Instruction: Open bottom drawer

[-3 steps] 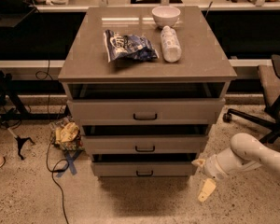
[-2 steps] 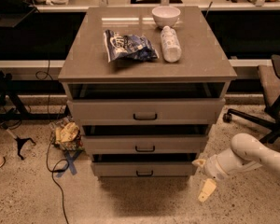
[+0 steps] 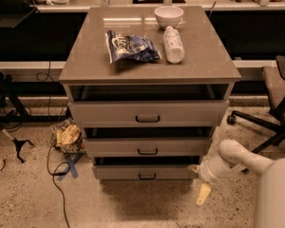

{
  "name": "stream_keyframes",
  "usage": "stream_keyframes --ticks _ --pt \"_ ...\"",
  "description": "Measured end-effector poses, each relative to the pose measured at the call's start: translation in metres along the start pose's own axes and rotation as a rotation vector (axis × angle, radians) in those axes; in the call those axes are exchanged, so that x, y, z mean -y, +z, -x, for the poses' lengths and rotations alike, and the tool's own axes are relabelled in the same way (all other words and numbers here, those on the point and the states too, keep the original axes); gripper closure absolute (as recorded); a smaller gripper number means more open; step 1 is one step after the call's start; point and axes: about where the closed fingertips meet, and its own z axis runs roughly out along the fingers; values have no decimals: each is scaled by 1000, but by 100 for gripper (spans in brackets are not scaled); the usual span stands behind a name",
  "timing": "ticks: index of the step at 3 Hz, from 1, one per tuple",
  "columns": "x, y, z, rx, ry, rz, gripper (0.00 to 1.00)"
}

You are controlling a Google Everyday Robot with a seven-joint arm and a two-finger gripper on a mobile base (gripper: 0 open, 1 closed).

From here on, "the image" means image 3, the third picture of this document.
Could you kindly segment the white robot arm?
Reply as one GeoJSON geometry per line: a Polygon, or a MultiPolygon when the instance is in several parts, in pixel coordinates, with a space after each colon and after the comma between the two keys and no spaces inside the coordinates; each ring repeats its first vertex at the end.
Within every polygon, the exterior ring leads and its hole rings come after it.
{"type": "Polygon", "coordinates": [[[211,182],[241,168],[258,176],[253,228],[285,228],[285,158],[272,160],[260,156],[234,140],[222,141],[217,155],[211,159],[188,166],[203,182],[196,204],[204,204],[211,182]]]}

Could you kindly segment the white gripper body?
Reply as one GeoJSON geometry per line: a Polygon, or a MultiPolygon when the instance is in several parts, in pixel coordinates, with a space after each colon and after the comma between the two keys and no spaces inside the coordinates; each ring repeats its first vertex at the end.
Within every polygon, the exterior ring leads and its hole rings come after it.
{"type": "Polygon", "coordinates": [[[220,155],[216,155],[209,160],[200,163],[198,175],[203,182],[210,183],[217,181],[227,174],[239,172],[244,169],[245,167],[243,165],[228,162],[220,155]]]}

